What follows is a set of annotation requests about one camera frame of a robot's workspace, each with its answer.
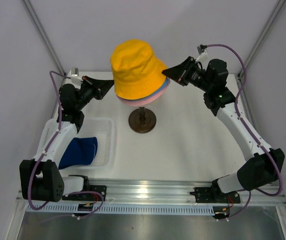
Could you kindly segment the light blue bucket hat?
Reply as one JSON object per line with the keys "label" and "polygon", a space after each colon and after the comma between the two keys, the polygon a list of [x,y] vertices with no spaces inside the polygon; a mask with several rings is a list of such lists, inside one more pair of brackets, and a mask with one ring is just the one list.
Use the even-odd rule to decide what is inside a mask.
{"label": "light blue bucket hat", "polygon": [[163,84],[158,88],[158,93],[162,93],[162,92],[164,92],[165,90],[166,90],[166,88],[169,86],[169,84],[170,84],[170,82],[171,82],[171,80],[168,78],[168,77],[166,77],[165,78],[165,81],[163,82]]}

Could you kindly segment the pink bucket hat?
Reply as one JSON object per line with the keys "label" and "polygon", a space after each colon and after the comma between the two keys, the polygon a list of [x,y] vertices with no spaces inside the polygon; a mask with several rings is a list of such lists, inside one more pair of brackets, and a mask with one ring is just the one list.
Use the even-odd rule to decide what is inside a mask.
{"label": "pink bucket hat", "polygon": [[126,104],[126,105],[129,105],[129,106],[132,106],[132,107],[143,107],[145,105],[148,105],[150,104],[151,102],[155,101],[156,99],[158,99],[164,92],[154,92],[153,94],[147,96],[147,97],[144,97],[144,98],[141,98],[141,99],[136,99],[136,100],[128,100],[128,99],[123,99],[121,97],[117,97],[122,103]]}

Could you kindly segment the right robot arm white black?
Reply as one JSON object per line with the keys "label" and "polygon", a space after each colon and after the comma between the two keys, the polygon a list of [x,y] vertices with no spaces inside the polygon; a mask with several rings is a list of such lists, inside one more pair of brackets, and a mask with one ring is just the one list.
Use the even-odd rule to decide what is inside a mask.
{"label": "right robot arm white black", "polygon": [[272,196],[261,187],[275,181],[279,182],[279,189],[274,194],[278,196],[283,190],[281,170],[285,154],[280,148],[272,148],[240,112],[237,98],[227,87],[227,63],[212,59],[203,69],[202,64],[190,56],[162,73],[181,86],[192,84],[204,91],[206,107],[230,131],[243,153],[246,162],[236,173],[212,181],[211,198],[222,202],[229,194],[252,190]]}

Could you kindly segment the yellow hat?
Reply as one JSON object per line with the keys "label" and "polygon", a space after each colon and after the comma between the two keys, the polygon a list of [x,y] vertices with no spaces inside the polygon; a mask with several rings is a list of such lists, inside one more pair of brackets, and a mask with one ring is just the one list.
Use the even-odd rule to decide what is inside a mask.
{"label": "yellow hat", "polygon": [[149,43],[130,39],[119,44],[110,57],[115,94],[125,100],[146,98],[160,90],[166,81],[167,67]]}

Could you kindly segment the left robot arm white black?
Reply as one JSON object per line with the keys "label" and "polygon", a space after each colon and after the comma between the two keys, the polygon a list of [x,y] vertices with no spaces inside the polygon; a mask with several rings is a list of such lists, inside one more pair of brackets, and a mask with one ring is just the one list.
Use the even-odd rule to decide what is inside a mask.
{"label": "left robot arm white black", "polygon": [[33,159],[23,160],[19,166],[22,195],[30,205],[37,200],[58,202],[71,194],[82,201],[90,197],[91,188],[85,184],[85,177],[63,178],[58,165],[83,125],[82,109],[92,99],[102,100],[114,81],[82,76],[80,82],[79,89],[70,83],[55,89],[58,118],[49,120],[54,126],[52,135]]}

